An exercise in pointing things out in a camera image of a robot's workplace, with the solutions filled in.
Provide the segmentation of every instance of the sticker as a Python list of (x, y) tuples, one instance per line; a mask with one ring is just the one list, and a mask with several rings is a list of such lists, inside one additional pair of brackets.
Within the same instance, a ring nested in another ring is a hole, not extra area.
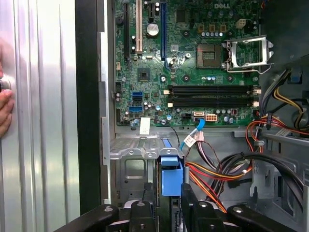
[(140, 134), (149, 134), (150, 118), (142, 117), (140, 119)]
[(192, 138), (190, 135), (188, 135), (185, 139), (184, 139), (184, 143), (188, 146), (188, 147), (192, 147), (193, 144), (196, 143), (196, 140), (194, 138)]
[(276, 135), (286, 137), (291, 131), (286, 128), (282, 128)]

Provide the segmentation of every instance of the dell logo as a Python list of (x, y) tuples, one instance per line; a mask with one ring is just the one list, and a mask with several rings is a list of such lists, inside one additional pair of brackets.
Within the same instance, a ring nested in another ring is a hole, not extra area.
[(217, 4), (217, 3), (215, 3), (214, 8), (215, 9), (230, 9), (230, 5), (228, 3), (224, 3), (224, 4), (222, 4), (222, 3)]

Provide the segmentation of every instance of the blue cable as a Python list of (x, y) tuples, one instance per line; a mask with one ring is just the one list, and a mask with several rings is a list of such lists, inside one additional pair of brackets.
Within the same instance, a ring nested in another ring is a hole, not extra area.
[[(203, 119), (200, 119), (199, 120), (199, 124), (198, 124), (198, 126), (190, 133), (190, 136), (192, 137), (192, 136), (194, 136), (195, 134), (197, 134), (199, 131), (201, 131), (203, 128), (204, 128), (204, 126), (205, 126), (205, 120), (203, 120)], [(181, 143), (181, 145), (180, 145), (180, 150), (182, 150), (183, 149), (183, 146), (185, 145), (185, 143), (184, 143), (184, 141)]]

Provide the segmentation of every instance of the beige pci slot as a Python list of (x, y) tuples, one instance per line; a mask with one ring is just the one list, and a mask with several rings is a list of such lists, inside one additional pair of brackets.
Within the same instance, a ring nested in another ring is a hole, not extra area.
[(142, 4), (141, 0), (136, 0), (136, 53), (142, 54)]

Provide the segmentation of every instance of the green circuit board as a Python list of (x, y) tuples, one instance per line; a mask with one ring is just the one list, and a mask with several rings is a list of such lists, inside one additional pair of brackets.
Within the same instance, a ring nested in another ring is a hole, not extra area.
[[(164, 90), (168, 89), (168, 85), (258, 85), (256, 72), (231, 74), (220, 67), (225, 61), (222, 48), (219, 54), (216, 54), (219, 56), (218, 62), (214, 62), (211, 67), (201, 67), (198, 59), (200, 59), (199, 56), (208, 59), (208, 56), (213, 55), (211, 52), (200, 51), (203, 49), (206, 51), (208, 45), (221, 47), (221, 43), (225, 40), (259, 35), (260, 5), (245, 0), (167, 0), (165, 2), (152, 0), (147, 4), (142, 1), (142, 52), (137, 54), (132, 50), (132, 47), (137, 48), (136, 41), (131, 38), (137, 35), (137, 1), (116, 0), (115, 2), (117, 125), (133, 126), (133, 119), (142, 116), (154, 119), (151, 124), (155, 126), (162, 126), (160, 122), (168, 119), (172, 126), (196, 125), (197, 122), (193, 117), (192, 120), (182, 118), (183, 114), (192, 114), (196, 111), (204, 112), (205, 115), (217, 115), (218, 119), (215, 122), (207, 122), (208, 126), (248, 125), (253, 120), (254, 107), (177, 109), (168, 107), (169, 95), (164, 94)], [(151, 21), (148, 9), (150, 4), (154, 7)], [(156, 9), (157, 7), (161, 9), (162, 4), (166, 4), (166, 59), (162, 59), (161, 54), (162, 36), (164, 36), (162, 12)], [(127, 17), (124, 16), (125, 8), (128, 12)], [(246, 26), (242, 29), (237, 28), (239, 19), (246, 19)], [(147, 30), (149, 24), (157, 26)], [(129, 46), (129, 54), (125, 52), (126, 46)], [(240, 64), (257, 62), (259, 44), (250, 43), (239, 46), (237, 59)], [(133, 101), (132, 92), (142, 92), (142, 100)], [(130, 112), (130, 106), (141, 106), (142, 112)]]

